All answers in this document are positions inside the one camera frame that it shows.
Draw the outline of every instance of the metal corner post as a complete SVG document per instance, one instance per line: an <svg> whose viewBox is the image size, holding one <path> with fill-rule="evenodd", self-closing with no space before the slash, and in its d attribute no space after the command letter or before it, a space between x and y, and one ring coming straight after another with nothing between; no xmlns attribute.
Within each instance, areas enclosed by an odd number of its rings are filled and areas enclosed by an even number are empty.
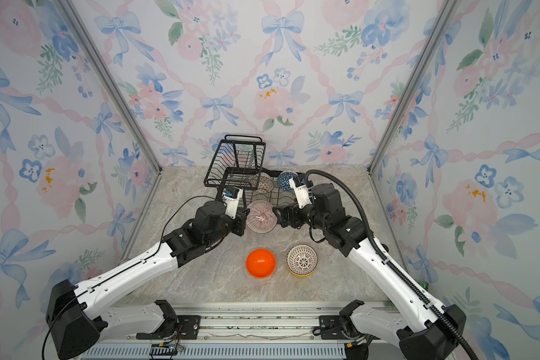
<svg viewBox="0 0 540 360"><path fill-rule="evenodd" d="M94 45L94 41L92 40L90 33L88 33L88 30L86 29L84 22L80 18L78 11L74 7L72 0L57 0L56 4L58 5L58 9L60 10L62 16L67 19L68 25L72 27L72 30L78 38L80 45L86 51L88 59L91 61L97 74L100 76L100 80L108 90L110 98L118 107L122 119L124 119L124 122L128 126L128 129L130 129L130 131L132 132L132 136L140 146L140 150L142 151L144 156L146 156L146 159L148 159L148 162L150 162L154 171L156 171L156 173L159 173L162 167L160 166L158 159L154 155L152 148L150 147L148 141L146 140L146 137L142 133L142 129L140 128L140 126L138 126L136 119L132 117L130 108L126 103L126 100L124 99L124 97L122 97L118 85L110 74L108 67L102 60L102 55L98 51L96 45Z"/></svg>
<svg viewBox="0 0 540 360"><path fill-rule="evenodd" d="M450 21L452 20L458 5L458 0L444 1L444 6L436 18L432 33L430 34L430 37L428 37L428 41L420 53L420 60L418 61L418 64L416 64L414 70L408 78L408 81L406 82L404 95L400 98L400 102L394 111L394 116L392 116L390 123L382 134L380 144L378 145L374 158L368 167L370 175L375 174L378 167L381 165L382 158L384 157L384 154L392 141L393 135L400 124L400 120L405 115L407 107L414 97L418 86L420 86L422 78L426 74L426 70L430 65L430 62L438 47L440 46L440 43L444 40L444 35L448 30L448 26L450 26Z"/></svg>

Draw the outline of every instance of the wire rack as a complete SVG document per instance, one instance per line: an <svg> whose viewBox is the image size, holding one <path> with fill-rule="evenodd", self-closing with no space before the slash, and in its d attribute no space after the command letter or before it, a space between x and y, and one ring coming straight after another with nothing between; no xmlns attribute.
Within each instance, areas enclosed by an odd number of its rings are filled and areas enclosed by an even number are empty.
<svg viewBox="0 0 540 360"><path fill-rule="evenodd" d="M267 193L259 193L256 190L245 190L244 196L242 197L244 207L256 200L266 200L272 204L272 206L287 205L296 201L294 191L283 190L276 182L276 178L278 175L280 175L282 170L274 171L262 168L262 171L272 178L272 181L274 182L274 189Z"/></svg>
<svg viewBox="0 0 540 360"><path fill-rule="evenodd" d="M258 141L229 139L248 138ZM266 143L257 136L226 135L218 144L212 158L204 186L217 187L219 195L223 188L232 185L244 190L255 190L251 184L253 177L260 180Z"/></svg>

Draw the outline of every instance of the wallpapered side panel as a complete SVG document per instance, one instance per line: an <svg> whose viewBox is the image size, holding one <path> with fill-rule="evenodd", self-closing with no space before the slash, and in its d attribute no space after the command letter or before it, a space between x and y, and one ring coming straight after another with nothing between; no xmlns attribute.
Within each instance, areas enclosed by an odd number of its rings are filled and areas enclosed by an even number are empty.
<svg viewBox="0 0 540 360"><path fill-rule="evenodd" d="M369 164L442 0L75 1L164 165Z"/></svg>
<svg viewBox="0 0 540 360"><path fill-rule="evenodd" d="M153 179L53 4L0 0L0 359L40 358L50 289L115 266Z"/></svg>
<svg viewBox="0 0 540 360"><path fill-rule="evenodd" d="M457 11L378 189L410 273L466 313L478 357L540 359L540 1Z"/></svg>

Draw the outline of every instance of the orange bowl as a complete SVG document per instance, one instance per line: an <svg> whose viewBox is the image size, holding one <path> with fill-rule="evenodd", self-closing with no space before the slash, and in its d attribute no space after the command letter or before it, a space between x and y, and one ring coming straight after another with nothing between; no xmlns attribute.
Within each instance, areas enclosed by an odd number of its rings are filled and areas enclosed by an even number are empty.
<svg viewBox="0 0 540 360"><path fill-rule="evenodd" d="M276 268L274 254L266 249L256 249L246 258L246 270L255 278L267 278Z"/></svg>

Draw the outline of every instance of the blue patterned bowl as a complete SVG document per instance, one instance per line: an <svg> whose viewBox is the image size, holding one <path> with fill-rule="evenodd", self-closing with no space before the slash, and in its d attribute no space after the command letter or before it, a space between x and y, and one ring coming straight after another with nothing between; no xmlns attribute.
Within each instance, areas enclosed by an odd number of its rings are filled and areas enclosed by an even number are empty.
<svg viewBox="0 0 540 360"><path fill-rule="evenodd" d="M276 182L278 183L280 189L286 191L293 191L294 189L290 187L290 183L288 181L297 175L298 174L294 170L282 171L280 175L278 175L278 177L276 178Z"/></svg>

